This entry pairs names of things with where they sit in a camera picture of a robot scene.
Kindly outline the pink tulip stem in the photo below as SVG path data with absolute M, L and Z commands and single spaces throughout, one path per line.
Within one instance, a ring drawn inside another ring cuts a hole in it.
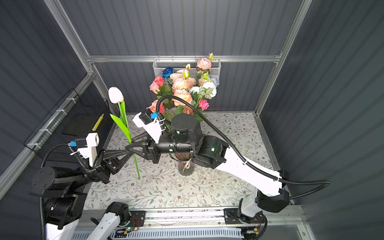
M 129 143 L 132 143 L 132 136 L 128 126 L 125 98 L 122 92 L 117 87 L 111 87 L 108 90 L 109 100 L 111 103 L 116 104 L 120 110 L 120 117 L 110 114 L 111 118 L 118 125 L 118 127 L 126 135 Z

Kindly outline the magenta rose stem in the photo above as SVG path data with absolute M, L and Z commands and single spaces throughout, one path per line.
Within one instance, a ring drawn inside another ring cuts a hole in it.
M 201 100 L 201 101 L 199 102 L 199 108 L 201 108 L 202 111 L 205 111 L 209 106 L 210 106 L 210 105 L 209 105 L 209 103 L 208 103 L 207 100 Z

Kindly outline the red glass vase with ribbon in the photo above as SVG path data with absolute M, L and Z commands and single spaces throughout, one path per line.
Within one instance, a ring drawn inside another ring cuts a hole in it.
M 175 154 L 178 161 L 178 170 L 182 176 L 190 176 L 195 171 L 195 164 L 192 162 L 193 154 Z

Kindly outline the light pink rose stem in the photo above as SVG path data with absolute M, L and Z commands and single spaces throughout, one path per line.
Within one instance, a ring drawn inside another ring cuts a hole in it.
M 172 96 L 173 95 L 173 90 L 170 85 L 168 84 L 163 84 L 160 86 L 157 83 L 152 83 L 150 85 L 150 90 L 155 93 L 157 99 L 160 99 L 164 96 Z

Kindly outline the white rose stem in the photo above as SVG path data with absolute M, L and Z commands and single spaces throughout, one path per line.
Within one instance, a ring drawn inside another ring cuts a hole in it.
M 215 84 L 216 87 L 220 85 L 220 78 L 218 75 L 210 75 L 210 79 Z

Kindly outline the white lisianthus spray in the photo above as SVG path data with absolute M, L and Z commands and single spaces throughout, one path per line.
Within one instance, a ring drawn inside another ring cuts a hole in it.
M 200 87 L 192 87 L 189 90 L 193 101 L 196 103 L 196 108 L 199 108 L 199 102 L 201 100 L 211 100 L 217 95 L 217 87 L 213 82 L 205 82 Z

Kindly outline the pink red rose stem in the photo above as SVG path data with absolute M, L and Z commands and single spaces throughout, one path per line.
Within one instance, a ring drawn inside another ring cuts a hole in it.
M 154 79 L 153 83 L 157 83 L 160 86 L 162 86 L 163 84 L 168 84 L 168 85 L 171 86 L 171 88 L 172 88 L 172 85 L 173 85 L 172 80 L 170 78 L 164 79 L 162 76 L 156 77 Z

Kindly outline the large pink rose stem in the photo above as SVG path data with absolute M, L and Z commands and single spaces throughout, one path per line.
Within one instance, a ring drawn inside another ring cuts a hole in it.
M 147 109 L 150 109 L 153 113 L 156 112 L 157 103 L 158 103 L 158 100 L 153 101 L 152 104 L 149 107 L 147 107 Z M 164 104 L 161 103 L 158 113 L 163 114 L 164 112 L 165 112 L 165 107 L 164 107 Z

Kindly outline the pink cream peony spray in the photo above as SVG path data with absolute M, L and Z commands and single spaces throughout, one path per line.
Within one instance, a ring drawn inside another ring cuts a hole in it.
M 212 68 L 212 61 L 215 60 L 214 53 L 209 53 L 207 58 L 201 58 L 197 61 L 197 79 L 208 80 L 210 70 Z

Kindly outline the peach peony spray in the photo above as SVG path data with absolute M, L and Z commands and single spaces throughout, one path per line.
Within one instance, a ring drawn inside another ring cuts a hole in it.
M 184 107 L 184 113 L 185 113 L 185 114 L 188 114 L 188 115 L 193 115 L 193 114 L 194 114 L 194 110 L 191 109 L 191 108 L 188 107 L 188 106 L 185 106 L 185 107 Z

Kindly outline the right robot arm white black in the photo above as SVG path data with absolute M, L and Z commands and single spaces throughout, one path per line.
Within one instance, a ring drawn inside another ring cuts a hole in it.
M 224 138 L 203 134 L 200 122 L 191 115 L 174 116 L 170 135 L 165 133 L 165 121 L 150 110 L 135 115 L 133 122 L 146 131 L 147 139 L 134 142 L 126 149 L 155 164 L 161 154 L 191 154 L 193 163 L 229 173 L 251 184 L 256 191 L 241 199 L 237 210 L 237 218 L 243 223 L 262 219 L 264 212 L 279 213 L 289 205 L 289 193 L 281 183 L 282 171 L 269 170 L 242 157 Z

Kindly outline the blue rose stem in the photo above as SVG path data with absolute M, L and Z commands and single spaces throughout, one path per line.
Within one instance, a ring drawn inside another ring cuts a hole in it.
M 171 74 L 174 73 L 174 69 L 172 67 L 167 67 L 163 70 L 162 72 L 162 77 L 164 79 L 167 79 L 167 78 L 170 78 L 171 77 Z

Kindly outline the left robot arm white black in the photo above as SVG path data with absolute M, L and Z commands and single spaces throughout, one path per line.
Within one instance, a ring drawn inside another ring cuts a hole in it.
M 108 184 L 133 155 L 126 150 L 100 151 L 90 166 L 74 147 L 70 153 L 77 159 L 77 169 L 47 166 L 52 152 L 65 147 L 58 144 L 50 148 L 32 180 L 30 195 L 39 198 L 40 231 L 43 240 L 68 239 L 83 214 L 88 187 L 92 183 Z

